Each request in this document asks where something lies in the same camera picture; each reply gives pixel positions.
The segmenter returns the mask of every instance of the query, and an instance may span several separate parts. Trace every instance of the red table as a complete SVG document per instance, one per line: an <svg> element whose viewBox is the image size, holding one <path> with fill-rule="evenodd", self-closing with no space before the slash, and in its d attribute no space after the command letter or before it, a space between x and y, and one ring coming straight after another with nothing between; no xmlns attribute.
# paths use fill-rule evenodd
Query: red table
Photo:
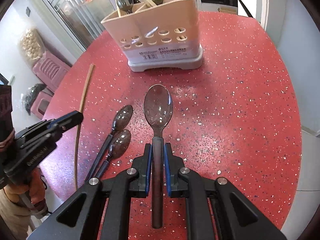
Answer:
<svg viewBox="0 0 320 240"><path fill-rule="evenodd" d="M185 165L207 178L224 176L278 228L293 201L300 169L301 133L289 74L270 38L252 18L199 13L204 63L196 70L155 69L133 73L107 32L82 54L56 91L45 114L57 118L77 110L90 63L94 70L85 103L78 159L84 178L122 106L134 109L132 141L104 178L115 176L143 154L153 132L143 115L148 88L170 91L174 111L164 141ZM67 199L75 190L73 158L76 129L41 164L50 187ZM186 239L184 202L164 198L164 227L150 226L150 196L132 199L129 238Z"/></svg>

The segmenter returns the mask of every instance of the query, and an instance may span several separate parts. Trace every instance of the glass door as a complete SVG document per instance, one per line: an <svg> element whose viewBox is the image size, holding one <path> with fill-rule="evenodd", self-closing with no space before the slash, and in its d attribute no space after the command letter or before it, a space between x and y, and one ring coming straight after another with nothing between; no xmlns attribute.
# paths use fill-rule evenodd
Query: glass door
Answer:
<svg viewBox="0 0 320 240"><path fill-rule="evenodd" d="M104 30L101 20L114 11L110 0L47 0L87 48Z"/></svg>

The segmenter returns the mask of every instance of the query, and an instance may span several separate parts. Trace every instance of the pink plastic crate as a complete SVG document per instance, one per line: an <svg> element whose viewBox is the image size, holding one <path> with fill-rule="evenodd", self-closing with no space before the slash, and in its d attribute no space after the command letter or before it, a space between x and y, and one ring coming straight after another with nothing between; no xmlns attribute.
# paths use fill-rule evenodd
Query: pink plastic crate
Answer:
<svg viewBox="0 0 320 240"><path fill-rule="evenodd" d="M46 51L42 58L34 65L32 71L40 80L47 85L48 89L55 92L63 77L70 67L58 59L51 52Z"/></svg>
<svg viewBox="0 0 320 240"><path fill-rule="evenodd" d="M52 96L41 91L31 106L31 113L42 120L51 99Z"/></svg>

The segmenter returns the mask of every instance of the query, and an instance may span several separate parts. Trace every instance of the bag of potatoes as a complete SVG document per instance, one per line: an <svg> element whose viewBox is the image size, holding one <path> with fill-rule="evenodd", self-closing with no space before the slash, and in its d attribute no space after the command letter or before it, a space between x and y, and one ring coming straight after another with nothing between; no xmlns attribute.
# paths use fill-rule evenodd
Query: bag of potatoes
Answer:
<svg viewBox="0 0 320 240"><path fill-rule="evenodd" d="M46 51L36 29L26 30L20 40L20 51L27 64L32 68Z"/></svg>

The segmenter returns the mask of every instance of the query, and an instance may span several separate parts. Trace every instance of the floor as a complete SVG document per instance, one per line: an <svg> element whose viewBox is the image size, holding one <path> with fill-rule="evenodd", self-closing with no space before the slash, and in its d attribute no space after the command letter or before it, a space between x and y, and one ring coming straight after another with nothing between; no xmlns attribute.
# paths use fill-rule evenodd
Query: floor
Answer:
<svg viewBox="0 0 320 240"><path fill-rule="evenodd" d="M292 207L282 227L288 240L296 240L320 204L320 138L302 131L300 177Z"/></svg>

